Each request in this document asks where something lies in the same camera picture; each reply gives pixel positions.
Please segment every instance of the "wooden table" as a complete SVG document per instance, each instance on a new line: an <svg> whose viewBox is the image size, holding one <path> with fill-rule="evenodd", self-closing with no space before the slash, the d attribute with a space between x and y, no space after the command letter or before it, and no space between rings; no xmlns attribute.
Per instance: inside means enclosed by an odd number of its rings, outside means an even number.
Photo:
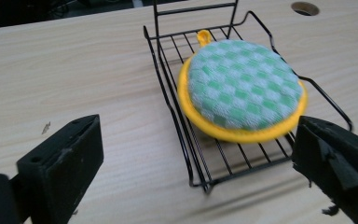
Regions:
<svg viewBox="0 0 358 224"><path fill-rule="evenodd" d="M327 91L358 134L358 1L310 2L319 15L298 15L288 0L241 1L236 21L253 10L285 60ZM163 23L170 32L222 20L226 13L200 12ZM0 173L13 177L15 162L70 120L100 114L104 163L71 223L351 223L342 212L321 214L332 204L291 162L210 195L190 188L143 25L153 30L152 7L0 29ZM266 42L254 27L247 39ZM308 114L343 124L316 94Z"/></svg>

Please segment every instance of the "green and white checkered fabric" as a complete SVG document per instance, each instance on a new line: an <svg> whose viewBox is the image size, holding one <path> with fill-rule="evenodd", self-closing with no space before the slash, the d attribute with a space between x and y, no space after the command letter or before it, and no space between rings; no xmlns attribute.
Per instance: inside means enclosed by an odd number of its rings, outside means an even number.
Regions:
<svg viewBox="0 0 358 224"><path fill-rule="evenodd" d="M241 40L208 44L193 57L188 93L203 117L227 129L256 131L289 117L302 95L281 56Z"/></svg>

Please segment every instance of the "wire rack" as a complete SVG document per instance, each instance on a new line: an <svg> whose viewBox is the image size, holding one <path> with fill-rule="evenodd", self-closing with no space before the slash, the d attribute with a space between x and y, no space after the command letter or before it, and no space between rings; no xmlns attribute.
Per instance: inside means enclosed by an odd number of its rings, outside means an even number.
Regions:
<svg viewBox="0 0 358 224"><path fill-rule="evenodd" d="M243 39L237 28L244 25L249 17L253 17L268 35L271 49L279 54L275 49L271 32L253 11L248 11L241 22L234 23L237 6L238 0L217 5L158 11L158 2L155 0L153 9L156 35L150 36L144 26L144 34L155 65L158 82L167 107L171 111L185 157L189 185L194 188L201 187L205 193L210 193L213 187L219 183L290 161L292 146L295 142L295 135L292 132L263 144L242 145L222 142L202 133L184 115L178 104L176 79L184 61L199 48L198 43L191 41L196 39L195 36L199 30L210 31L214 41L229 38ZM161 16L227 7L232 7L228 24L167 35L159 34L158 18ZM349 130L352 129L352 123L348 116L316 82L307 77L298 77L309 82L345 119Z"/></svg>

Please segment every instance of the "oval scrubber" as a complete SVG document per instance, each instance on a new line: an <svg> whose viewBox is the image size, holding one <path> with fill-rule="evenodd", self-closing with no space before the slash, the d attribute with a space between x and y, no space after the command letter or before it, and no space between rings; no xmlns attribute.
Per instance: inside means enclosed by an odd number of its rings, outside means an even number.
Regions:
<svg viewBox="0 0 358 224"><path fill-rule="evenodd" d="M203 132L229 142L264 142L298 123L307 92L290 66L273 51L241 40L211 42L183 65L179 102Z"/></svg>

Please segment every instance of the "black wire rack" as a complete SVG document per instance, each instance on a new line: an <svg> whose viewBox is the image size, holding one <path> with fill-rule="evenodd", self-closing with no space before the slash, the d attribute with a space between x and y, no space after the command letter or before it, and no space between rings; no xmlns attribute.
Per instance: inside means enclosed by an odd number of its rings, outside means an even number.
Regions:
<svg viewBox="0 0 358 224"><path fill-rule="evenodd" d="M234 23L237 6L238 0L235 0L224 4L158 11L158 1L154 0L153 9L156 35L150 36L147 28L144 26L144 34L153 58L158 82L167 107L171 111L185 157L189 185L194 188L201 187L205 193L210 193L213 187L219 183L290 161L292 147L295 142L295 135L292 132L282 138L263 144L242 145L222 142L202 133L184 115L178 104L176 79L184 61L199 47L198 43L192 43L191 41L196 39L195 36L199 30L208 30L212 34L214 41L229 39L231 37L243 39L237 28L244 25L251 16L267 33L271 49L279 54L275 49L271 32L253 11L246 12L241 22ZM228 24L167 35L159 34L158 18L161 16L226 7L232 7ZM312 79L302 76L298 77L309 82L335 108L338 114L345 119L348 129L351 131L351 120L324 90Z"/></svg>

